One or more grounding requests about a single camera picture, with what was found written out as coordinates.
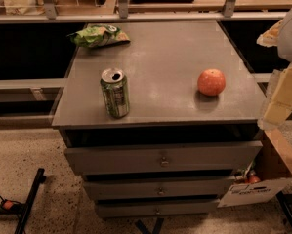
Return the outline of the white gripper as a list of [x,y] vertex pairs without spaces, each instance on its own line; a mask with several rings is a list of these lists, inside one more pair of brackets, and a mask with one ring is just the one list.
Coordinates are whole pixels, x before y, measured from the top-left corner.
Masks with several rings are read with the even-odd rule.
[[[292,8],[283,20],[261,34],[256,43],[268,48],[277,46],[278,55],[292,62]],[[266,96],[257,124],[261,130],[273,130],[292,113],[292,64],[272,73]]]

